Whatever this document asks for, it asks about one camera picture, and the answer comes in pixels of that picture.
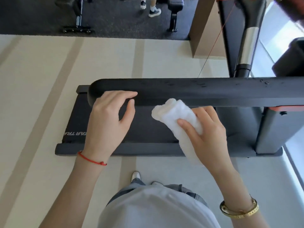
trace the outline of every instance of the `beige floor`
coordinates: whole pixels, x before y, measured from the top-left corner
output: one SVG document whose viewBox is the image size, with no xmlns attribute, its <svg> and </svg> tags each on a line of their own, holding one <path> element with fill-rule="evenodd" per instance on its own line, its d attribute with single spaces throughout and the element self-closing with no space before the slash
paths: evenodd
<svg viewBox="0 0 304 228">
<path fill-rule="evenodd" d="M 38 227 L 73 167 L 55 156 L 78 85 L 101 78 L 197 77 L 205 59 L 187 41 L 50 36 L 0 36 L 0 228 Z M 200 77 L 227 77 L 225 60 L 207 61 Z M 303 227 L 303 192 L 286 156 L 234 158 L 272 227 Z M 96 227 L 108 200 L 139 170 L 146 184 L 184 184 L 209 204 L 223 228 L 222 196 L 204 167 L 183 157 L 111 157 L 84 227 Z"/>
</svg>

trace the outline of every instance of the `brown column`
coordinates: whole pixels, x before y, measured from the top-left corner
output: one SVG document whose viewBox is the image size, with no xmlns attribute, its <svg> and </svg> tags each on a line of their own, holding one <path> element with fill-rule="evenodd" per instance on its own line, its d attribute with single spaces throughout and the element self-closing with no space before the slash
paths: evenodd
<svg viewBox="0 0 304 228">
<path fill-rule="evenodd" d="M 205 58 L 221 30 L 218 6 L 215 0 L 199 0 L 190 28 L 190 46 L 194 58 Z M 224 40 L 220 34 L 210 56 L 226 57 Z"/>
</svg>

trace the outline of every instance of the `person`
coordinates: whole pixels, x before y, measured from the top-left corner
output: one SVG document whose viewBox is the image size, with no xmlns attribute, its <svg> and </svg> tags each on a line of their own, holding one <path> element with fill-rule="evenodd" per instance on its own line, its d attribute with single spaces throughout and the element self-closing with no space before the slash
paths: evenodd
<svg viewBox="0 0 304 228">
<path fill-rule="evenodd" d="M 140 8 L 143 10 L 146 9 L 146 0 L 141 0 Z M 161 9 L 156 8 L 156 0 L 151 0 L 149 17 L 152 18 L 158 16 L 161 12 Z"/>
<path fill-rule="evenodd" d="M 137 92 L 110 91 L 96 100 L 84 149 L 76 157 L 68 180 L 40 228 L 82 226 L 95 183 L 130 128 L 135 114 L 134 99 L 128 101 L 121 120 L 118 112 L 126 99 L 136 95 Z M 234 228 L 268 228 L 256 201 L 230 161 L 226 131 L 216 111 L 207 106 L 195 108 L 193 112 L 202 124 L 202 135 L 185 120 L 178 119 L 177 123 L 189 136 L 196 155 L 221 190 L 222 210 L 231 217 Z M 135 172 L 132 183 L 119 191 L 104 208 L 98 227 L 220 227 L 200 196 L 177 186 L 159 183 L 145 186 L 139 173 Z"/>
</svg>

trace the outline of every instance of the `bracelet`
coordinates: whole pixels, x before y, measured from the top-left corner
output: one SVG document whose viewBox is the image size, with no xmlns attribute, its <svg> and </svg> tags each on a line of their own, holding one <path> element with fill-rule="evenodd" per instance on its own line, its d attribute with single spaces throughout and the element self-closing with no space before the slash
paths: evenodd
<svg viewBox="0 0 304 228">
<path fill-rule="evenodd" d="M 258 205 L 257 201 L 254 198 L 251 198 L 251 200 L 252 200 L 254 207 L 253 207 L 253 209 L 251 209 L 248 212 L 244 212 L 244 211 L 240 210 L 240 212 L 239 212 L 240 214 L 232 214 L 232 213 L 237 213 L 237 212 L 229 210 L 227 208 L 227 206 L 225 205 L 225 201 L 222 201 L 219 208 L 224 215 L 226 215 L 230 218 L 234 218 L 234 219 L 245 218 L 245 217 L 249 217 L 259 211 L 259 205 Z"/>
<path fill-rule="evenodd" d="M 97 164 L 97 165 L 102 165 L 102 166 L 106 166 L 106 165 L 107 165 L 107 164 L 105 164 L 104 162 L 96 162 L 96 161 L 93 161 L 93 160 L 91 160 L 91 159 L 88 159 L 87 157 L 83 156 L 81 152 L 82 152 L 82 151 L 79 151 L 77 154 L 78 154 L 80 157 L 82 157 L 83 159 L 85 159 L 85 160 L 87 160 L 87 161 L 89 161 L 89 162 L 92 162 L 92 163 L 94 163 L 94 164 Z"/>
</svg>

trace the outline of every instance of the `black rubber floor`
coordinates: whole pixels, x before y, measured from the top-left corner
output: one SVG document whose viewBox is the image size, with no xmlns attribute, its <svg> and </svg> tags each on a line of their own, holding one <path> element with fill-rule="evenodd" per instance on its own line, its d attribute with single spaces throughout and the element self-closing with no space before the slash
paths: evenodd
<svg viewBox="0 0 304 228">
<path fill-rule="evenodd" d="M 72 11 L 55 6 L 55 0 L 2 0 L 0 4 L 0 34 L 64 35 L 63 25 L 74 25 Z M 157 4 L 161 15 L 149 18 L 140 1 L 85 0 L 82 23 L 95 30 L 93 37 L 188 40 L 188 33 L 198 0 L 184 0 L 184 9 L 177 15 L 175 33 L 167 32 L 171 12 L 166 4 Z"/>
</svg>

